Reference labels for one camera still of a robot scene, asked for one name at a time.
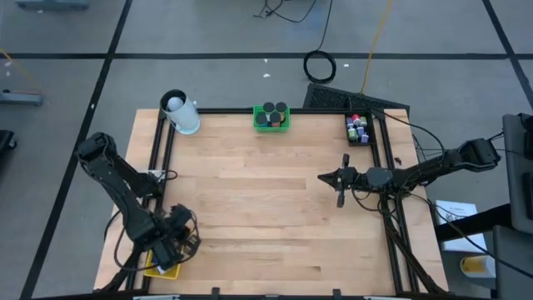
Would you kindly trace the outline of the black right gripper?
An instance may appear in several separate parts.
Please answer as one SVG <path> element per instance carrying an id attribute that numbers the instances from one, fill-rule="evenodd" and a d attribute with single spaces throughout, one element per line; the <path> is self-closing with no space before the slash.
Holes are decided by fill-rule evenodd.
<path id="1" fill-rule="evenodd" d="M 345 204 L 345 191 L 366 191 L 366 179 L 354 167 L 349 166 L 350 155 L 345 153 L 341 166 L 334 172 L 320 174 L 317 177 L 337 191 L 336 206 L 343 208 Z"/>

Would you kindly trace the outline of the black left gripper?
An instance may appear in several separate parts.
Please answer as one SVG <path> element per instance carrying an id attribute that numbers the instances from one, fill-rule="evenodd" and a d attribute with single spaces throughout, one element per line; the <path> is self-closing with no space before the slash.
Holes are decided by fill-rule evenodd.
<path id="1" fill-rule="evenodd" d="M 201 245 L 197 216 L 182 204 L 171 207 L 162 219 L 162 237 L 152 247 L 157 268 L 167 271 L 192 259 Z"/>

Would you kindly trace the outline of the yellow plastic basket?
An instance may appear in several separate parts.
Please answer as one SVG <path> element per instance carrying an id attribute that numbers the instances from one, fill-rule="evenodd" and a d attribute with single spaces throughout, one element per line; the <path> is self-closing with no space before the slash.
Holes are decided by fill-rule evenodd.
<path id="1" fill-rule="evenodd" d="M 176 280 L 178 278 L 181 265 L 177 264 L 167 270 L 157 267 L 157 260 L 152 254 L 152 251 L 147 253 L 147 260 L 145 262 L 145 267 L 147 270 L 144 271 L 143 275 L 149 278 L 161 278 L 168 280 Z"/>

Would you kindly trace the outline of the black plastic basket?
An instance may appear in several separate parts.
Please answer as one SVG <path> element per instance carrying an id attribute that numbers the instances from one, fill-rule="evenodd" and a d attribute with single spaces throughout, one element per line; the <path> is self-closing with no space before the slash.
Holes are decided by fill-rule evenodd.
<path id="1" fill-rule="evenodd" d="M 348 137 L 348 133 L 347 133 L 347 130 L 349 128 L 346 126 L 346 139 L 347 139 L 348 145 L 350 147 L 370 146 L 371 144 L 373 144 L 376 141 L 376 135 L 375 135 L 374 125 L 373 125 L 373 116 L 372 116 L 372 114 L 371 114 L 371 112 L 369 110 L 360 110 L 360 111 L 355 111 L 355 112 L 351 112 L 351 113 L 346 113 L 345 114 L 345 125 L 346 125 L 346 118 L 347 117 L 352 118 L 352 116 L 354 114 L 358 114 L 360 117 L 365 117 L 366 118 L 367 126 L 364 127 L 364 128 L 366 130 L 366 135 L 369 136 L 369 143 L 362 143 L 361 142 L 361 136 L 362 135 L 358 136 L 358 139 L 357 139 L 356 142 L 350 141 L 349 137 Z"/>

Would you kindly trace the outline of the green plastic basket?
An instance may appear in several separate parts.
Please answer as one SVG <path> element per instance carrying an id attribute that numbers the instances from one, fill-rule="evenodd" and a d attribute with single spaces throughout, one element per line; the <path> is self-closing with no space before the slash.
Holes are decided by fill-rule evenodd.
<path id="1" fill-rule="evenodd" d="M 257 116 L 260 113 L 264 112 L 262 105 L 255 105 L 252 107 L 253 118 L 252 124 L 253 127 L 260 133 L 282 133 L 287 132 L 291 127 L 291 109 L 288 107 L 283 113 L 284 121 L 280 123 L 279 127 L 272 127 L 270 125 L 262 125 L 257 121 Z"/>

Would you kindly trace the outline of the black mesh panel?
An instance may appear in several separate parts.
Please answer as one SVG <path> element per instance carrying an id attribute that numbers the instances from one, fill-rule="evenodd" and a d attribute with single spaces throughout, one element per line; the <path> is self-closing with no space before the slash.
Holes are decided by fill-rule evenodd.
<path id="1" fill-rule="evenodd" d="M 303 103 L 304 108 L 385 108 L 403 109 L 410 112 L 410 106 L 398 102 L 369 97 L 360 93 L 347 92 L 332 87 L 310 83 Z"/>

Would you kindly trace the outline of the white cylindrical lamp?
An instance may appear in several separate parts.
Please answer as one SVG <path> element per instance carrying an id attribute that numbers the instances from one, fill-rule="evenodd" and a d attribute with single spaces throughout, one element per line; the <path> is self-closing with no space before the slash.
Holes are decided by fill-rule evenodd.
<path id="1" fill-rule="evenodd" d="M 182 90 L 172 89 L 163 94 L 160 109 L 172 126 L 182 135 L 194 134 L 201 125 L 197 103 Z"/>

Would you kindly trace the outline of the white printed paper sheet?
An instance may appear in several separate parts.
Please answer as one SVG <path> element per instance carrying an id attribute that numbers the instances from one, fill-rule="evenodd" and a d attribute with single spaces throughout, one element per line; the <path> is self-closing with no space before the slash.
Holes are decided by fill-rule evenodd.
<path id="1" fill-rule="evenodd" d="M 477 214 L 476 205 L 472 203 L 435 200 L 435 205 L 439 225 Z M 441 247 L 447 252 L 482 253 L 469 240 L 486 250 L 486 240 L 482 233 L 470 235 L 468 238 L 462 237 L 442 242 Z"/>

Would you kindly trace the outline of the black diagonal beam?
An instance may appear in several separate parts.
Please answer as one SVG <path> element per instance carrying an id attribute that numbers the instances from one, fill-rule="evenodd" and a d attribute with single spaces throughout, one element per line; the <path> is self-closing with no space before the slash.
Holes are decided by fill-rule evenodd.
<path id="1" fill-rule="evenodd" d="M 510 204 L 438 225 L 435 227 L 435 232 L 437 240 L 442 242 L 489 232 L 494 226 L 512 227 Z"/>

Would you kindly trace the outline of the yellow white container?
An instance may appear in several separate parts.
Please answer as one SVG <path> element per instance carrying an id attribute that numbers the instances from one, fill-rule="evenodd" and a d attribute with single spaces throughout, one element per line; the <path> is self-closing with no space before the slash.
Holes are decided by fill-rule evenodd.
<path id="1" fill-rule="evenodd" d="M 469 278 L 496 278 L 496 261 L 491 256 L 464 257 L 460 269 Z"/>

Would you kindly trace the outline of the grey equipment cart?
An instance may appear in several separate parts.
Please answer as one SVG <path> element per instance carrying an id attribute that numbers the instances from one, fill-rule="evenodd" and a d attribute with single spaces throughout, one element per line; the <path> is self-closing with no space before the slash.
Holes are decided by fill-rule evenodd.
<path id="1" fill-rule="evenodd" d="M 524 154 L 527 116 L 503 117 L 511 224 L 493 228 L 501 300 L 533 300 L 533 158 Z"/>

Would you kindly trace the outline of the black floor object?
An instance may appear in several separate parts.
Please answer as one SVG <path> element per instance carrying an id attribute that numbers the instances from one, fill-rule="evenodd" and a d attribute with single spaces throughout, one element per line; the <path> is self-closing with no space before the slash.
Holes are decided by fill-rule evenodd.
<path id="1" fill-rule="evenodd" d="M 0 130 L 0 175 L 7 163 L 7 158 L 17 147 L 17 141 L 13 131 Z"/>

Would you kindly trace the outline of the grey metal floor stand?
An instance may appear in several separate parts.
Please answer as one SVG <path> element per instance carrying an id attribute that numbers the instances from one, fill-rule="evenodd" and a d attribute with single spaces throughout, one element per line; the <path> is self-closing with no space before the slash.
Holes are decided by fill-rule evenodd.
<path id="1" fill-rule="evenodd" d="M 32 92 L 12 92 L 8 89 L 0 91 L 0 104 L 18 104 L 42 106 L 43 97 L 39 93 Z"/>

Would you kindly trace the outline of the grey floor object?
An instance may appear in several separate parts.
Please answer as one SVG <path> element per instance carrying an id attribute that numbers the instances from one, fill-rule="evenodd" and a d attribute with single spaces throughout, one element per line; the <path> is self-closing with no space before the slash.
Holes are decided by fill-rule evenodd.
<path id="1" fill-rule="evenodd" d="M 89 7 L 89 0 L 15 0 L 15 3 L 31 10 L 84 10 Z"/>

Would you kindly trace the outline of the black aluminium table frame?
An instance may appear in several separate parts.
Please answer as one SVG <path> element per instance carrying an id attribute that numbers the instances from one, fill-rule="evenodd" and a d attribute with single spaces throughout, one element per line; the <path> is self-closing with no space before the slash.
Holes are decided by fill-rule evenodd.
<path id="1" fill-rule="evenodd" d="M 135 116 L 127 160 L 177 172 L 162 204 L 182 203 L 198 217 L 202 245 L 176 280 L 132 275 L 126 288 L 150 293 L 223 295 L 392 295 L 422 291 L 375 212 L 378 196 L 358 204 L 317 176 L 339 167 L 344 153 L 365 171 L 376 164 L 416 163 L 407 113 L 389 109 L 375 120 L 374 146 L 350 147 L 337 111 L 296 109 L 287 132 L 258 132 L 248 108 L 201 111 L 200 130 L 171 135 L 158 111 Z M 402 164 L 394 158 L 400 158 Z"/>

